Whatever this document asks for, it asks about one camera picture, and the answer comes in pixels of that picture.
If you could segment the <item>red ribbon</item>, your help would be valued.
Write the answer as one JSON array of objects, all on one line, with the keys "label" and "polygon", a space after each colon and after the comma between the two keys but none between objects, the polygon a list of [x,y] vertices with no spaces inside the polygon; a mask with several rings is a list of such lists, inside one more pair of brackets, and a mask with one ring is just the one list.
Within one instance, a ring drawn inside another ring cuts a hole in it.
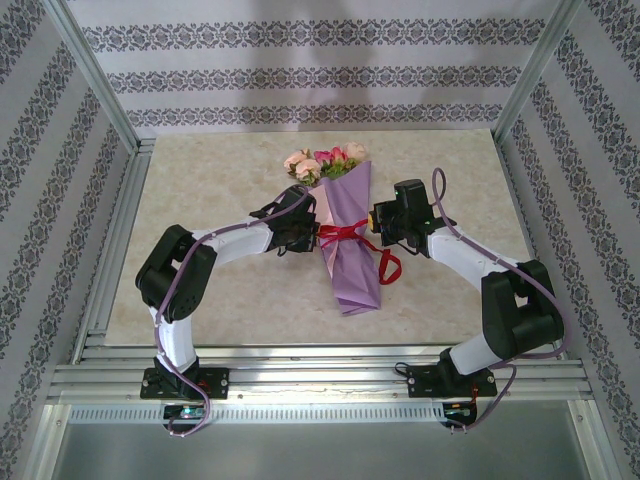
[{"label": "red ribbon", "polygon": [[349,226],[321,225],[317,232],[318,245],[325,249],[333,243],[346,240],[356,240],[367,249],[380,255],[378,264],[378,281],[380,285],[391,285],[402,275],[402,262],[389,248],[378,248],[363,235],[357,232],[362,226],[368,226],[369,221],[363,219]]}]

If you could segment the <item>pink and purple wrapping paper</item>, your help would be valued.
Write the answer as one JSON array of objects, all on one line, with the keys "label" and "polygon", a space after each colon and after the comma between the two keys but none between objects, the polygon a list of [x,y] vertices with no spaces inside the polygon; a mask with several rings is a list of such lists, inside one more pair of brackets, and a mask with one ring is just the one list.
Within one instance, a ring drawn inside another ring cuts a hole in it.
[{"label": "pink and purple wrapping paper", "polygon": [[381,307],[378,267],[364,236],[370,206],[371,163],[365,161],[337,179],[322,179],[311,190],[316,221],[322,227],[352,227],[348,239],[321,238],[319,245],[333,294],[343,315],[357,315]]}]

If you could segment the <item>fake peach double flower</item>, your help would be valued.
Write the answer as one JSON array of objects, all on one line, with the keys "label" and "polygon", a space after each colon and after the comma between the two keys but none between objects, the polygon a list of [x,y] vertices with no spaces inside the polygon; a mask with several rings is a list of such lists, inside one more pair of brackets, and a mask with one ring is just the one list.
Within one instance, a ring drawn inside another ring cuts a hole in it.
[{"label": "fake peach double flower", "polygon": [[321,165],[309,150],[297,150],[283,163],[288,175],[306,186],[315,185],[321,178]]}]

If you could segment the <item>left controller board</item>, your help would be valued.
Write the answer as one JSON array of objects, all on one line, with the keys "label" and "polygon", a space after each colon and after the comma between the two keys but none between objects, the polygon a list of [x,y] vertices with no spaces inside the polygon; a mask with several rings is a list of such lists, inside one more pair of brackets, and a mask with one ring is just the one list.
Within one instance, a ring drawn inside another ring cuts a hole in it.
[{"label": "left controller board", "polygon": [[202,405],[167,405],[164,407],[164,420],[201,420],[206,415]]}]

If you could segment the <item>grey metal panel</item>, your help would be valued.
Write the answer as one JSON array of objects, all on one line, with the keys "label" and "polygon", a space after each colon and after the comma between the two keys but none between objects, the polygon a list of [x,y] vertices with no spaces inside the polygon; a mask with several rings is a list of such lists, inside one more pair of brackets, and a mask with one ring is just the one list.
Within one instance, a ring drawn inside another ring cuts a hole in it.
[{"label": "grey metal panel", "polygon": [[53,480],[590,480],[554,432],[456,435],[436,424],[72,425]]}]

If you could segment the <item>aluminium frame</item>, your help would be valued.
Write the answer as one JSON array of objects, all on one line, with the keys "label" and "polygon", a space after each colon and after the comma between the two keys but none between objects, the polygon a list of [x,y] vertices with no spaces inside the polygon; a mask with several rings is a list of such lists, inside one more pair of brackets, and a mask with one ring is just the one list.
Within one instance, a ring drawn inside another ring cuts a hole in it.
[{"label": "aluminium frame", "polygon": [[[516,259],[532,245],[505,178],[501,124],[558,0],[69,0],[80,34],[138,137],[154,152],[128,212],[108,333],[63,394],[136,397],[149,366],[150,316],[135,272],[164,230],[234,222],[283,190],[296,147],[348,139],[373,158],[371,196],[395,182],[447,176],[444,204],[462,231]],[[226,366],[217,404],[425,403],[398,362],[433,361],[475,335],[480,296],[450,268],[402,255],[380,309],[340,313],[319,252],[249,256],[215,271],[195,318],[204,358]],[[568,361],[521,364],[474,432],[560,432],[584,456],[567,400],[584,393]]]}]

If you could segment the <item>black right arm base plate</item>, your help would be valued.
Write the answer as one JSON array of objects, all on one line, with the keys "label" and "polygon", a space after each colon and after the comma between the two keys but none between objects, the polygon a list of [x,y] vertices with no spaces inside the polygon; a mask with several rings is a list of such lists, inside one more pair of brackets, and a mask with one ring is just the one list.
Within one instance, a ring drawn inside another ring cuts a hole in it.
[{"label": "black right arm base plate", "polygon": [[408,394],[411,398],[495,397],[497,387],[489,369],[460,375],[448,365],[410,365],[406,368]]}]

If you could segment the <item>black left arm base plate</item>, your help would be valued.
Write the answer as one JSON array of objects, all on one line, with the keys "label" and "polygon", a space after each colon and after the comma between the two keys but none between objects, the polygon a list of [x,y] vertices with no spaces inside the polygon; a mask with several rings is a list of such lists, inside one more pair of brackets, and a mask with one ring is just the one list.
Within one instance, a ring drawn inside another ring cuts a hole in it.
[{"label": "black left arm base plate", "polygon": [[[226,368],[201,367],[195,375],[187,378],[210,399],[224,400],[228,397],[229,370]],[[145,400],[198,400],[203,395],[193,386],[178,378],[173,372],[158,368],[144,371],[140,398]]]}]

